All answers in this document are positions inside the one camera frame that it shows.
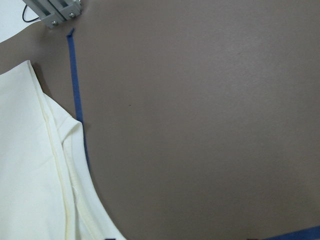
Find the aluminium frame post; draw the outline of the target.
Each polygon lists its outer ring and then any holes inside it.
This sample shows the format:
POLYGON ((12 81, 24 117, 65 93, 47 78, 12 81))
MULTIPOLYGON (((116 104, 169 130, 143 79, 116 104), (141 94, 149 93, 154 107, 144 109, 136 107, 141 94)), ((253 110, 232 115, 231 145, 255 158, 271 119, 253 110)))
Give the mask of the aluminium frame post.
POLYGON ((52 29, 82 14, 81 0, 24 0, 39 20, 52 29))

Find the cream long-sleeve cat shirt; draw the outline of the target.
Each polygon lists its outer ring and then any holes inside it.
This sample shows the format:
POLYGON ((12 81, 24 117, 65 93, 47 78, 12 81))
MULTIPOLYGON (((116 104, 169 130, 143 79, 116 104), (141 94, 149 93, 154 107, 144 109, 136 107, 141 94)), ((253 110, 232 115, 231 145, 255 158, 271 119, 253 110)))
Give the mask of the cream long-sleeve cat shirt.
POLYGON ((82 123, 26 60, 0 76, 0 237, 121 240, 88 169, 82 123))

